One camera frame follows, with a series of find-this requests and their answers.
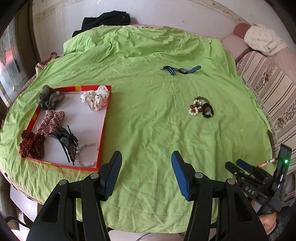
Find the yellow stripe on box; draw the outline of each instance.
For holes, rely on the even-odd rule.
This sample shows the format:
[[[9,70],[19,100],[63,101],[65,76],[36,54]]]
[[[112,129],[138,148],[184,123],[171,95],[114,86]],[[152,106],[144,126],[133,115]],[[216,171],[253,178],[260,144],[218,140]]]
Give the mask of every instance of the yellow stripe on box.
[[[34,112],[32,119],[33,119],[33,120],[36,120],[37,116],[38,116],[38,115],[36,114],[36,112]]]
[[[75,86],[75,91],[81,91],[81,86]]]

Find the striped sofa cushion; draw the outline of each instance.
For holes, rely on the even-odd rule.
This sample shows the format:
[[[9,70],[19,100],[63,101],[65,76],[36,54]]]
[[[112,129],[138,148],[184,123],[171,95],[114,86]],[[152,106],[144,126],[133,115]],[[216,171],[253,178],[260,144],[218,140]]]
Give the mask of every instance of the striped sofa cushion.
[[[296,169],[296,85],[272,61],[252,51],[238,63],[237,72],[254,92],[272,134],[273,155],[281,143],[292,148],[288,172]]]

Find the metal screw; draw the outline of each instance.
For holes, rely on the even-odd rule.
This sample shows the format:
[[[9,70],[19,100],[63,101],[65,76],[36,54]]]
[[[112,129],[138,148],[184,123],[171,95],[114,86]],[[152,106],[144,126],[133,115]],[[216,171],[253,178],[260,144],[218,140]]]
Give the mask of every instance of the metal screw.
[[[98,177],[99,177],[99,174],[97,174],[96,172],[91,174],[91,179],[96,179]]]
[[[230,185],[233,185],[233,184],[235,184],[235,180],[233,180],[233,179],[231,179],[231,178],[230,178],[230,179],[228,179],[228,180],[227,180],[227,182],[228,182]]]
[[[200,173],[200,172],[197,172],[197,173],[195,174],[195,177],[196,177],[196,178],[203,178],[203,174]]]
[[[62,179],[62,180],[59,181],[59,184],[61,186],[65,185],[66,183],[67,183],[67,180],[66,179]]]

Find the dark clothing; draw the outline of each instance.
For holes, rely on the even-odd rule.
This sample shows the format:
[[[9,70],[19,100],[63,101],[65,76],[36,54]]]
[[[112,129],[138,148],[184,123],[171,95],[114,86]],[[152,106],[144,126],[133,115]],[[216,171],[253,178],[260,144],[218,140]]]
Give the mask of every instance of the dark clothing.
[[[72,37],[80,34],[86,30],[90,30],[94,27],[101,25],[129,25],[131,22],[130,16],[126,12],[112,11],[105,12],[97,18],[84,18],[81,26],[81,30],[74,31]]]

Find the bed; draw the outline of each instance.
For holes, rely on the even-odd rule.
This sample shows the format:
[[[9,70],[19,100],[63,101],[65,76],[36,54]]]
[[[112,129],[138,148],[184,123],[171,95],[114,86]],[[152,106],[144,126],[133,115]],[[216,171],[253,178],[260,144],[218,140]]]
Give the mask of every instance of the bed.
[[[272,157],[268,121],[220,40],[168,27],[101,26],[65,42],[64,53],[18,96],[1,131],[1,171],[38,202],[45,202],[59,180],[89,175],[19,155],[21,132],[45,84],[112,85],[102,163],[119,150],[123,164],[113,195],[101,205],[106,225],[116,230],[186,230],[192,203],[178,188],[170,162],[174,150],[195,170],[221,181],[232,177],[227,161],[258,165]],[[170,75],[160,70],[164,65],[202,68]],[[213,106],[212,118],[188,114],[199,95]],[[81,216],[78,200],[78,220]],[[214,203],[212,222],[216,217]]]

